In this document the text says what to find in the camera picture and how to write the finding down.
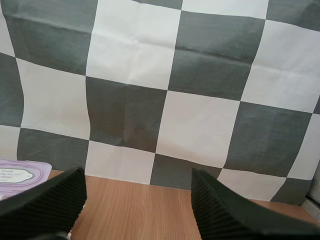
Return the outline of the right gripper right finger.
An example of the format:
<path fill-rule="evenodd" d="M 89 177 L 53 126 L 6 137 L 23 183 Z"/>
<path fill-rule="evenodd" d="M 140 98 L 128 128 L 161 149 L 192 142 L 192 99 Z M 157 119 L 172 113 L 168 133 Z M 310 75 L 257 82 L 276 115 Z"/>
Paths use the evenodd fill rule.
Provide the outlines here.
<path fill-rule="evenodd" d="M 318 240 L 319 226 L 267 209 L 202 169 L 192 169 L 191 206 L 203 240 Z"/>

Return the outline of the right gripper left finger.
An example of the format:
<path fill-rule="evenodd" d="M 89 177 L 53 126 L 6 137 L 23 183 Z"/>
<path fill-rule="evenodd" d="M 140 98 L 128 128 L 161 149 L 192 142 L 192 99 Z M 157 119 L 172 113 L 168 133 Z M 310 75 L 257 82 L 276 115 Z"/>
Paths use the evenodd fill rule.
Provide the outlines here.
<path fill-rule="evenodd" d="M 69 169 L 0 202 L 0 238 L 68 234 L 87 200 L 84 169 Z"/>

